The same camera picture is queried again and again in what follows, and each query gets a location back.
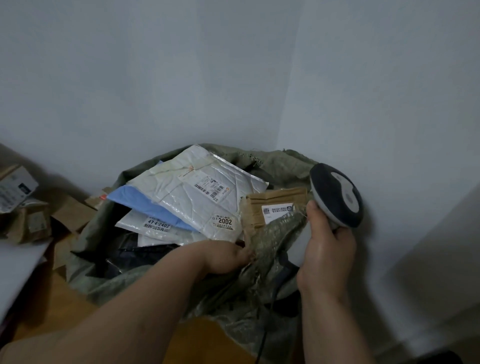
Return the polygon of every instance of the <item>barcode scanner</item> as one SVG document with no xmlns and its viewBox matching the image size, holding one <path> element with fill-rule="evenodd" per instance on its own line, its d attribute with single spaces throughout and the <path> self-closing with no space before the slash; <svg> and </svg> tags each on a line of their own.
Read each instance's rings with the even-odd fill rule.
<svg viewBox="0 0 480 364">
<path fill-rule="evenodd" d="M 356 228 L 360 225 L 363 220 L 363 202 L 359 191 L 345 174 L 327 164 L 318 163 L 310 170 L 310 184 L 313 198 L 328 217 L 328 223 L 332 230 L 340 226 Z M 283 265 L 283 269 L 273 280 L 274 291 L 270 311 L 280 287 L 295 276 L 303 264 L 305 250 L 311 237 L 312 230 L 310 223 L 307 222 L 292 246 L 280 254 L 279 262 Z M 265 330 L 256 363 L 260 361 L 266 335 L 267 331 Z"/>
</svg>

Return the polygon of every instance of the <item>person's left hand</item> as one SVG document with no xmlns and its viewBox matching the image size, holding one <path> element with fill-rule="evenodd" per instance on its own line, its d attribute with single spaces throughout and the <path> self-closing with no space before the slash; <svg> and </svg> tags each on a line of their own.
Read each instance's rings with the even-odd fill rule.
<svg viewBox="0 0 480 364">
<path fill-rule="evenodd" d="M 243 267 L 253 259 L 253 251 L 222 240 L 204 240 L 187 246 L 202 260 L 207 273 L 225 274 Z"/>
</svg>

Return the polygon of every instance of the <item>person's left arm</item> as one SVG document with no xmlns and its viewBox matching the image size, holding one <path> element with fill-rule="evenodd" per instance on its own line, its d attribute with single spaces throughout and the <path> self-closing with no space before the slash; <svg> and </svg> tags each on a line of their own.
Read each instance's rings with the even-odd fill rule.
<svg viewBox="0 0 480 364">
<path fill-rule="evenodd" d="M 161 363 L 193 284 L 207 273 L 228 273 L 250 259 L 247 249 L 222 241 L 177 248 L 37 363 Z"/>
</svg>

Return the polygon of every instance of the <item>person's right hand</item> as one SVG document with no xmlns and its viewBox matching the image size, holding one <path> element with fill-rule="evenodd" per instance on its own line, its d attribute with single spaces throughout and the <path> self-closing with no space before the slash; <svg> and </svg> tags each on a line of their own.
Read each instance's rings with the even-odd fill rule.
<svg viewBox="0 0 480 364">
<path fill-rule="evenodd" d="M 347 228 L 338 228 L 333 233 L 325 213 L 313 200 L 307 205 L 307 216 L 312 238 L 297 274 L 300 293 L 326 294 L 341 300 L 355 257 L 355 238 Z"/>
</svg>

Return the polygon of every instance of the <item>white wall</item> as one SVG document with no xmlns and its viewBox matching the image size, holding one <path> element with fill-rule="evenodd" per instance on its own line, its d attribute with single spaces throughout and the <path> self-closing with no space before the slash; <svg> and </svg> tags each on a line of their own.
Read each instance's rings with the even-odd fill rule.
<svg viewBox="0 0 480 364">
<path fill-rule="evenodd" d="M 191 143 L 272 150 L 302 1 L 0 4 L 0 143 L 87 192 Z"/>
<path fill-rule="evenodd" d="M 413 316 L 377 280 L 480 182 L 479 17 L 476 0 L 307 0 L 302 12 L 277 148 L 359 188 L 369 294 L 397 338 Z"/>
</svg>

